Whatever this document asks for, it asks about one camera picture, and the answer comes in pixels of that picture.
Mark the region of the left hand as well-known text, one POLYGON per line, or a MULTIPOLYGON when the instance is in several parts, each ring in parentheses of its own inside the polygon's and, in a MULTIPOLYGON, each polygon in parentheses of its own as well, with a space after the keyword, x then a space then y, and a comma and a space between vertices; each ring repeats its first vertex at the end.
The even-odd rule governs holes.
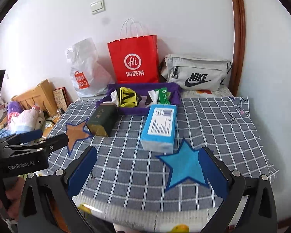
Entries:
MULTIPOLYGON (((6 191, 7 198, 11 201, 11 205, 7 210, 7 215, 18 221, 19 219, 19 207, 21 201, 21 195, 23 191, 25 180, 21 177, 17 177, 16 183, 6 191)), ((0 209, 4 208, 2 201, 0 200, 0 209)))

